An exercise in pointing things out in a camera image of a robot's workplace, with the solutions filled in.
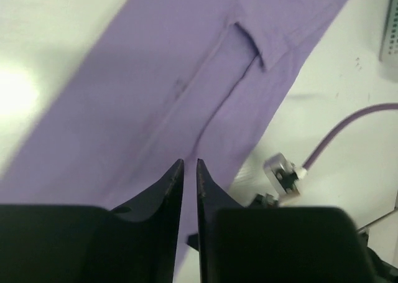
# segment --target metal connector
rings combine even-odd
[[[281,197],[300,195],[295,182],[299,179],[295,166],[282,154],[271,157],[264,163],[264,171]]]
[[[369,242],[369,232],[369,227],[364,227],[362,230],[358,231],[359,237],[365,243],[365,246],[367,246]]]
[[[248,208],[277,208],[279,201],[270,194],[257,194]]]

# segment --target cable connector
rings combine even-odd
[[[296,182],[306,176],[305,168],[294,166],[280,153],[264,163],[264,171],[280,197],[300,195]]]
[[[277,208],[278,206],[279,201],[274,196],[270,194],[265,194],[264,196],[257,194],[248,208]]]

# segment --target perforated metal box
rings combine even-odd
[[[398,0],[390,0],[380,60],[398,67]]]

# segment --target white tabletop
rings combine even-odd
[[[0,0],[0,172],[124,1]],[[272,191],[262,164],[273,154],[301,164],[346,115],[398,101],[398,69],[378,60],[387,6],[388,0],[349,0],[238,174],[233,197],[245,203]],[[395,112],[356,121],[321,155],[294,204],[342,207],[358,226],[390,211],[398,189],[397,132]],[[181,282],[198,280],[197,255],[188,260]]]

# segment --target purple shirt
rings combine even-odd
[[[223,188],[347,0],[128,0],[0,183],[3,203],[113,208],[185,159]],[[183,247],[178,248],[181,258]]]

